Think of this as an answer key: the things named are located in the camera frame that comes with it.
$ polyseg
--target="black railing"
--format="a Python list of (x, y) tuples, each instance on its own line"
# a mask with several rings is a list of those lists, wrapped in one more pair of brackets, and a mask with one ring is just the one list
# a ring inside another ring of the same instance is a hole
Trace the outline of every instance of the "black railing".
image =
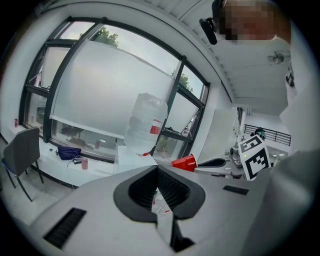
[[(255, 133), (256, 129), (258, 129), (258, 128), (259, 128), (258, 126), (245, 124), (244, 125), (244, 133), (245, 134)], [(287, 146), (291, 145), (291, 136), (289, 134), (279, 132), (276, 130), (266, 129), (263, 127), (262, 127), (262, 129), (264, 129), (264, 131), (265, 131), (265, 138), (266, 139), (274, 141), (274, 142), (282, 143)]]

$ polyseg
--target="tree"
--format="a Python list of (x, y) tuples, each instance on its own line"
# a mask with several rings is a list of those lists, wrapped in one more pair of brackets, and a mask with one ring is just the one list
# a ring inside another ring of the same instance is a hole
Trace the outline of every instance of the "tree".
[(95, 42), (100, 42), (109, 46), (113, 46), (115, 48), (118, 48), (118, 42), (117, 42), (118, 34), (110, 34), (110, 31), (108, 31), (104, 26), (100, 28), (97, 33), (95, 33), (91, 40)]
[[(171, 76), (174, 75), (176, 70), (174, 70), (171, 73)], [(180, 80), (179, 83), (182, 84), (185, 88), (188, 89), (188, 91), (190, 91), (191, 93), (194, 91), (194, 89), (189, 85), (189, 76), (187, 76), (185, 73), (182, 73), (180, 76)]]

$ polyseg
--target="blue bag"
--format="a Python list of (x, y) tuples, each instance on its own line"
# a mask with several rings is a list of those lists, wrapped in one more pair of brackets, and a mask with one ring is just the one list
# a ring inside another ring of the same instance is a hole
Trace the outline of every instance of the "blue bag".
[(58, 149), (55, 151), (56, 155), (59, 155), (61, 160), (72, 160), (75, 158), (81, 158), (80, 155), (81, 149), (70, 146), (58, 146)]

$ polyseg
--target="black vent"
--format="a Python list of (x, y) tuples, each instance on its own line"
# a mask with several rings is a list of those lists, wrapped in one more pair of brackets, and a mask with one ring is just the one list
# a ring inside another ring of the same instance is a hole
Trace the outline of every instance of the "black vent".
[(158, 185), (157, 169), (133, 182), (129, 187), (129, 196), (138, 205), (151, 211), (152, 201)]
[(157, 215), (151, 212), (157, 187), (177, 220), (195, 216), (206, 198), (204, 189), (195, 182), (164, 166), (151, 166), (120, 183), (113, 192), (113, 200), (131, 220), (157, 223)]
[(61, 249), (85, 214), (85, 210), (72, 208), (49, 233), (44, 236), (44, 239)]
[(190, 189), (185, 184), (162, 170), (158, 171), (158, 186), (171, 210), (184, 202), (190, 194)]
[(230, 186), (230, 185), (226, 185), (223, 189), (230, 191), (230, 192), (233, 192), (233, 193), (244, 195), (244, 196), (247, 195), (249, 192), (249, 189), (236, 187), (236, 186)]

